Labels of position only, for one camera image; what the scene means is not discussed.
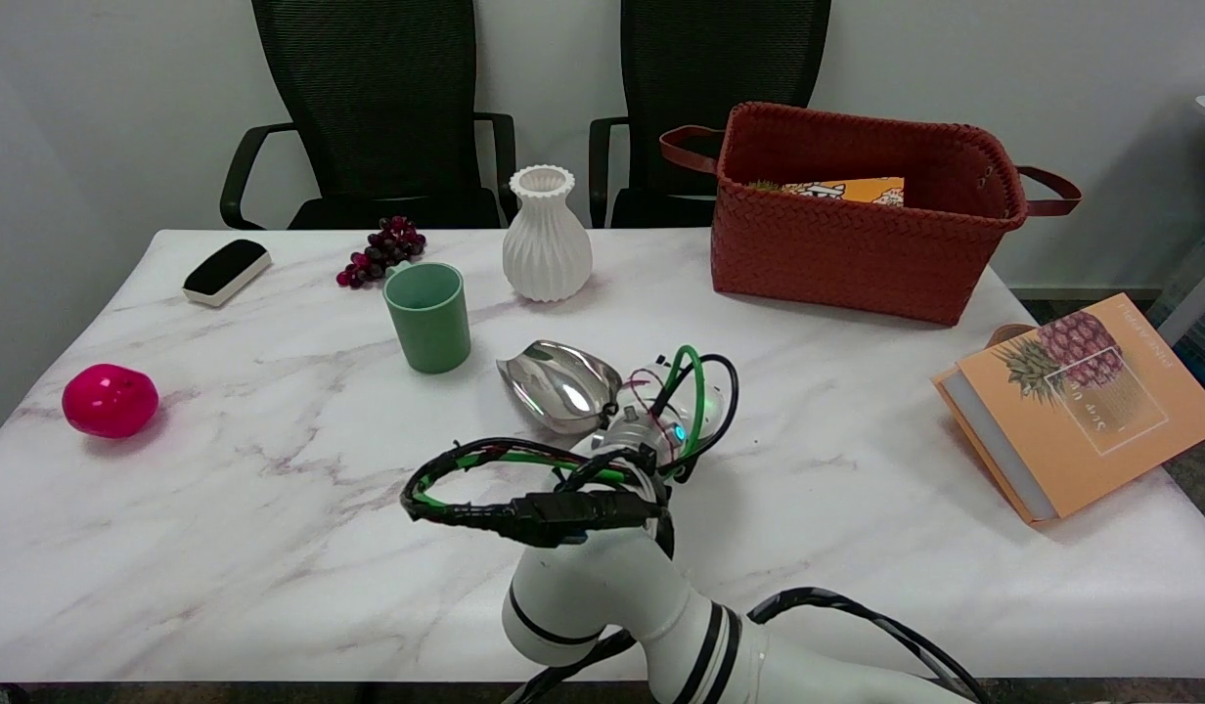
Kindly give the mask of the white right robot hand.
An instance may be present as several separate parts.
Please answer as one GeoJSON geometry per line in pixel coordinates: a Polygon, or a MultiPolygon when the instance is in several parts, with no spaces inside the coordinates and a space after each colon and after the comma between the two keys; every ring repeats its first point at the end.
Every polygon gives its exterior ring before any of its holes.
{"type": "Polygon", "coordinates": [[[684,454],[693,428],[699,429],[693,444],[696,447],[719,432],[725,413],[725,395],[721,388],[706,383],[699,395],[695,379],[690,375],[657,410],[656,398],[664,389],[668,377],[668,366],[648,365],[639,366],[625,379],[616,395],[615,418],[605,434],[609,444],[647,445],[656,450],[658,459],[668,462],[684,454]]]}

